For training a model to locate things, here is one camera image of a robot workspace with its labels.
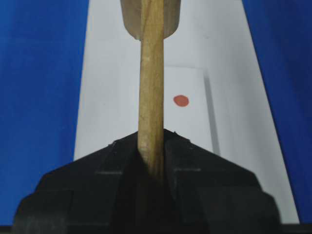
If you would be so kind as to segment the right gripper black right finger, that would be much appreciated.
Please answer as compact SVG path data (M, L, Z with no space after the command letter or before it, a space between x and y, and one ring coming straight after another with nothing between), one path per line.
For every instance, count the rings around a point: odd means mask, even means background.
M166 218L158 234L278 234L275 199L256 175L164 131Z

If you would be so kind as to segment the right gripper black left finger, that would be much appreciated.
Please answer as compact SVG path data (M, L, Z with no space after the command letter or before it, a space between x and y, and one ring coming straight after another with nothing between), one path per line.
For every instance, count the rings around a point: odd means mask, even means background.
M14 234L136 234L148 226L139 206L143 171L137 133L46 173L23 198Z

